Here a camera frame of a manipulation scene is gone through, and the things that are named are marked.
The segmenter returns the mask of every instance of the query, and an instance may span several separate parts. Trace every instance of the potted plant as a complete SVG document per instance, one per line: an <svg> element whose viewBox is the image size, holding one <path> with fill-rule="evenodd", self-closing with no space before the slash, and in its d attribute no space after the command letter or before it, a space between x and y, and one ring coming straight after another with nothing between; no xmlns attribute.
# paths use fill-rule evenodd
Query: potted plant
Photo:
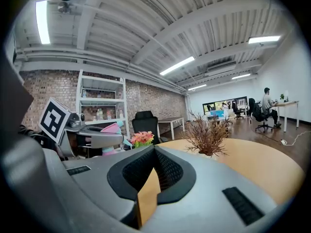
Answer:
<svg viewBox="0 0 311 233"><path fill-rule="evenodd" d="M280 95L280 98L281 98L281 100L284 100L284 94L283 93Z"/></svg>
<svg viewBox="0 0 311 233"><path fill-rule="evenodd" d="M154 139L154 134L151 131L143 131L135 133L131 139L131 143L135 148L139 148L141 146L151 145Z"/></svg>
<svg viewBox="0 0 311 233"><path fill-rule="evenodd" d="M218 154L227 155L222 146L224 138L228 136L229 119L219 121L216 116L206 121L205 116L194 114L190 111L190 115L194 118L194 122L189 126L183 138L191 143L188 150L197 151L199 153L210 156L218 156Z"/></svg>

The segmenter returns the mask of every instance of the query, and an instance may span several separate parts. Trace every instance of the cable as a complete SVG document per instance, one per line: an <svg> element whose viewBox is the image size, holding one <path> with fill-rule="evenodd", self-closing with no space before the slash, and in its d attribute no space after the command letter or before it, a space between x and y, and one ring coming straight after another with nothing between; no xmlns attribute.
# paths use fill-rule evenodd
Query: cable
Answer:
<svg viewBox="0 0 311 233"><path fill-rule="evenodd" d="M301 136L302 134L304 134L304 133L310 133L311 131L304 131L303 133L301 133L301 134L298 134L297 136L296 136L296 138L295 138L295 141L293 142L293 144L287 144L287 141L285 141L285 140L281 140L281 143L284 145L284 146L293 146L294 144L295 144L295 142L296 142L296 140L297 140L297 138L299 137L299 136Z"/></svg>
<svg viewBox="0 0 311 233"><path fill-rule="evenodd" d="M41 135L41 134L32 134L32 135L30 135L29 137L33 137L33 136L40 136L40 137L46 138L46 139L48 139L49 141L51 141L51 142L53 143L53 145L55 145L55 142L54 142L51 138L49 138L48 136Z"/></svg>

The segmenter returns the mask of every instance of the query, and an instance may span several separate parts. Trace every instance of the dried plant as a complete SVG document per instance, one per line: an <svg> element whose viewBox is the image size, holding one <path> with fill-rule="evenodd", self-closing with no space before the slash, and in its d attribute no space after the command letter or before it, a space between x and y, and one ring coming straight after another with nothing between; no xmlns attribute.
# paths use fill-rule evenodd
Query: dried plant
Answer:
<svg viewBox="0 0 311 233"><path fill-rule="evenodd" d="M205 116L202 114L194 114L189 111L190 115L195 119L185 132L183 138L192 144L187 147L188 150L199 150L208 156L217 155L218 153L227 155L224 147L220 145L223 139L228 136L227 126L229 119L218 121L216 116L206 121Z"/></svg>

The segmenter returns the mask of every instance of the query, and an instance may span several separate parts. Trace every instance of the air conditioner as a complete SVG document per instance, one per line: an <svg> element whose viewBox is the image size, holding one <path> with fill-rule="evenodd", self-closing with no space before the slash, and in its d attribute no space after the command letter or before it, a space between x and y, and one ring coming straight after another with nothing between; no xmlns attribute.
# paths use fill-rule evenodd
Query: air conditioner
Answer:
<svg viewBox="0 0 311 233"><path fill-rule="evenodd" d="M235 69L236 66L237 66L236 61L224 62L224 63L218 64L218 65L209 67L207 69L207 72L204 74L204 76L213 76L216 74L232 71Z"/></svg>

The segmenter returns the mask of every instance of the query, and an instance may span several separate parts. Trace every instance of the brick wall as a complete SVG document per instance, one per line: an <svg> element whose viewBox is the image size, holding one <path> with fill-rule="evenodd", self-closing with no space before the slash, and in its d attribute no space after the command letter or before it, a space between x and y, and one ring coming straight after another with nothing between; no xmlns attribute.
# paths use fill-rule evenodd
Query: brick wall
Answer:
<svg viewBox="0 0 311 233"><path fill-rule="evenodd" d="M38 122L50 97L75 110L78 71L37 70L20 72L20 75L25 81L25 88L34 98L22 122L26 127L40 130Z"/></svg>
<svg viewBox="0 0 311 233"><path fill-rule="evenodd" d="M25 81L25 88L34 97L34 101L22 122L25 126L33 130L40 130L38 121L50 97L55 97L71 110L75 110L78 71L37 70L20 72L20 74ZM116 80L116 78L107 75L84 73L84 75L86 74ZM97 93L92 94L92 91L87 91L87 94L88 96L97 97ZM101 93L101 98L113 98L112 96L114 96L114 93ZM116 98L121 99L121 91L117 91L116 96ZM161 88L127 80L126 101L130 135L134 133L131 120L135 118L135 114L138 111L151 110L154 116L159 119L166 117L184 117L186 119L184 96ZM83 112L86 115L86 120L92 120L92 117L96 115L97 109L97 107L84 107ZM116 112L113 112L113 107L102 107L102 109L104 116L106 115L106 109L109 109L111 110L112 118L115 118ZM174 123L174 127L180 125L180 123ZM169 124L160 124L159 128L160 133L170 130Z"/></svg>

